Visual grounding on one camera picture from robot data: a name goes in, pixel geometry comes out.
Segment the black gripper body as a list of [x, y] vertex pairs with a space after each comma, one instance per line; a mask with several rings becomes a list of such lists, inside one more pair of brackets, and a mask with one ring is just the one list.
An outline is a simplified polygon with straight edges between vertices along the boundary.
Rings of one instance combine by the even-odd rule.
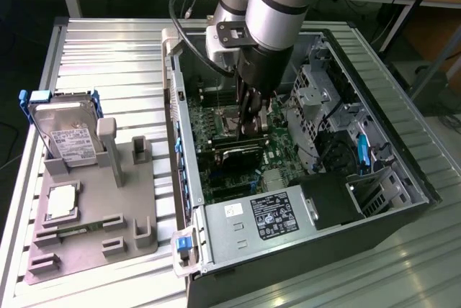
[[249, 88], [254, 88], [264, 98], [280, 85], [290, 61], [294, 46], [284, 50], [269, 50], [260, 45], [242, 47], [238, 56], [238, 98], [242, 99]]

